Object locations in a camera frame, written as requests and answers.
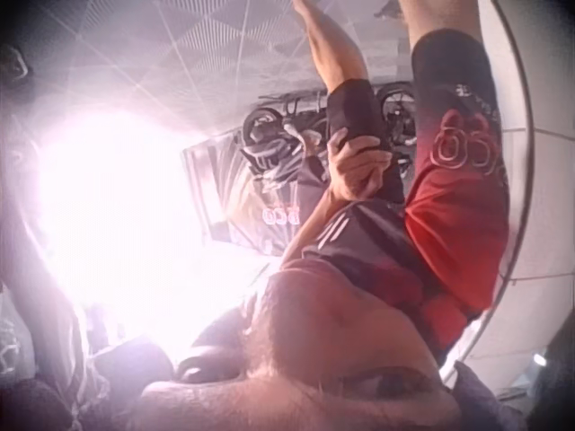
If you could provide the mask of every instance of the stroller wheel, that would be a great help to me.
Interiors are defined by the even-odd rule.
[[[282,119],[283,116],[272,108],[258,108],[253,111],[243,122],[242,136],[244,144],[246,146],[257,144],[257,141],[260,139],[254,138],[253,135],[254,133],[258,133],[259,128],[264,135],[267,135],[265,130],[263,130],[265,126],[282,130]]]

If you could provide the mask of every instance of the leg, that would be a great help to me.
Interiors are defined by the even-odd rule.
[[[359,48],[343,29],[310,0],[294,0],[302,16],[315,68],[329,93],[350,79],[366,79],[367,67]]]
[[[348,139],[375,136],[381,140],[381,149],[392,151],[359,48],[310,0],[294,0],[294,5],[304,19],[315,67],[330,93],[327,112],[332,131],[347,128]],[[397,163],[385,172],[384,186],[376,197],[403,203],[403,183]]]

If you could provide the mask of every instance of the black shorts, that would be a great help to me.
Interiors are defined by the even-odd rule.
[[[342,128],[348,129],[347,139],[358,136],[375,136],[381,140],[381,148],[392,151],[381,107],[369,81],[351,79],[336,88],[327,101],[327,115],[332,134]],[[300,219],[304,223],[322,197],[327,183],[322,179],[323,167],[315,157],[304,160],[297,184],[297,199]],[[395,161],[384,173],[384,186],[376,193],[376,198],[393,204],[402,204],[402,177]]]

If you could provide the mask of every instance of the black wheel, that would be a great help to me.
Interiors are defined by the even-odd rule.
[[[273,135],[275,130],[280,131],[282,129],[281,121],[283,116],[272,108],[258,108],[254,110],[250,115],[247,116],[243,122],[242,136],[243,143],[246,146],[256,145],[259,139],[254,136],[254,131],[259,129],[264,129],[266,125],[269,125],[270,131],[262,131],[263,135]]]
[[[394,146],[415,144],[415,96],[410,83],[382,86],[376,95]]]

